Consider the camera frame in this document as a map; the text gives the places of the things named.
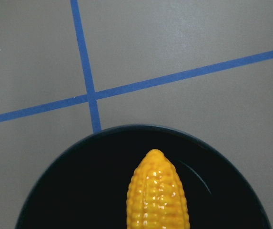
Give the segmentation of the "yellow toy corn cob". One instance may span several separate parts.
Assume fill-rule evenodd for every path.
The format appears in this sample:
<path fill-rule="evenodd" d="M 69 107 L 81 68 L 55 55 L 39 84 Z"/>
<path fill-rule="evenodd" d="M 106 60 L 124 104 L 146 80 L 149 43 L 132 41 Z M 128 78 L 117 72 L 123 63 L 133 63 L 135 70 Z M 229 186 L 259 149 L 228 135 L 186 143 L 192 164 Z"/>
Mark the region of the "yellow toy corn cob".
<path fill-rule="evenodd" d="M 128 186 L 129 229 L 189 229 L 187 200 L 175 166 L 158 149 L 150 150 Z"/>

